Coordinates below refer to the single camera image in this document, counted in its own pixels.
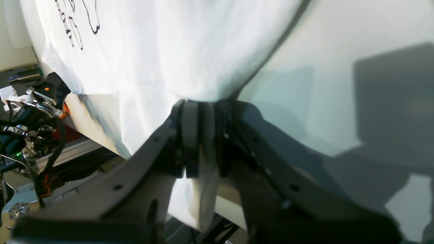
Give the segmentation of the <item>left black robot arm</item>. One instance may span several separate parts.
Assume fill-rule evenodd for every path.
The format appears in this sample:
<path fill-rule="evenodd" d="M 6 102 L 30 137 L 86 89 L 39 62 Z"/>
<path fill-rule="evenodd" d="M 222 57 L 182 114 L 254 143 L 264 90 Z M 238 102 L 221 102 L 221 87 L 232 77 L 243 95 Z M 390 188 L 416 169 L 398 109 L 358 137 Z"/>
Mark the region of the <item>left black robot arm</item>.
<path fill-rule="evenodd" d="M 28 170 L 37 199 L 48 196 L 48 179 L 52 175 L 55 162 L 66 145 L 66 126 L 63 119 L 65 99 L 71 90 L 61 77 L 52 72 L 45 79 L 28 85 L 26 94 L 5 99 L 9 119 L 1 120 L 1 173 L 14 169 Z M 49 152 L 45 168 L 37 173 L 25 158 L 27 140 L 36 138 L 45 145 L 51 129 L 59 132 L 56 148 Z"/>

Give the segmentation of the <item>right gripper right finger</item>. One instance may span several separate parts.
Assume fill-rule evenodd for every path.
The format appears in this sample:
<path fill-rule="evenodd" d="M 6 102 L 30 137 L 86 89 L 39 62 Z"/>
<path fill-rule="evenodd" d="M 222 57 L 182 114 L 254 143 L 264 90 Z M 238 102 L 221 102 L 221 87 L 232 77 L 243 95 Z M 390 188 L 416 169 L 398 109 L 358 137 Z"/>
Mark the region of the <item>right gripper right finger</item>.
<path fill-rule="evenodd" d="M 251 244 L 398 244 L 392 219 L 323 187 L 321 158 L 240 101 L 215 105 L 219 172 L 238 190 Z"/>

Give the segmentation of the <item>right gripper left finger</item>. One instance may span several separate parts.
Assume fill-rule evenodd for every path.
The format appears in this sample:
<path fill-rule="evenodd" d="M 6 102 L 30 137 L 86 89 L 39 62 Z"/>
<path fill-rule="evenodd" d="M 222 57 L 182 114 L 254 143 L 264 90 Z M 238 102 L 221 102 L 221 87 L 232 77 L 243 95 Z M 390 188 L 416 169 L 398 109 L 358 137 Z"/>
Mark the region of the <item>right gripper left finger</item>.
<path fill-rule="evenodd" d="M 199 103 L 180 100 L 106 179 L 21 217 L 14 244 L 161 244 L 175 180 L 199 175 Z"/>

